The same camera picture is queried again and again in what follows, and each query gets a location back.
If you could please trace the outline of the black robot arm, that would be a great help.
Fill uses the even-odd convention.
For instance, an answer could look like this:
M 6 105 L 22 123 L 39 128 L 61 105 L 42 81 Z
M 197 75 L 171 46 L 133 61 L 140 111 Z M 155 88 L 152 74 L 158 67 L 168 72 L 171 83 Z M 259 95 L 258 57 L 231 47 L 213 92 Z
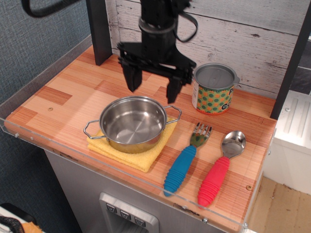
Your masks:
M 142 73 L 147 71 L 169 79 L 168 103 L 174 103 L 182 86 L 190 84 L 196 63 L 183 55 L 176 41 L 187 43 L 193 39 L 180 39 L 177 35 L 178 18 L 184 17 L 198 27 L 197 20 L 184 10 L 188 0 L 143 0 L 138 25 L 141 42 L 120 42 L 119 63 L 130 91 L 142 83 Z

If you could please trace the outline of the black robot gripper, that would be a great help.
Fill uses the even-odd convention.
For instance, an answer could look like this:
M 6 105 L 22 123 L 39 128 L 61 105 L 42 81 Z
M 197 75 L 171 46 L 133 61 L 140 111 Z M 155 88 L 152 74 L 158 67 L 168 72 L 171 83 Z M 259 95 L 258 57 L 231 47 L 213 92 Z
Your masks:
M 174 103 L 183 85 L 190 84 L 196 63 L 176 47 L 177 27 L 141 28 L 141 42 L 120 42 L 119 63 L 127 87 L 134 92 L 142 83 L 142 71 L 169 78 L 168 103 Z

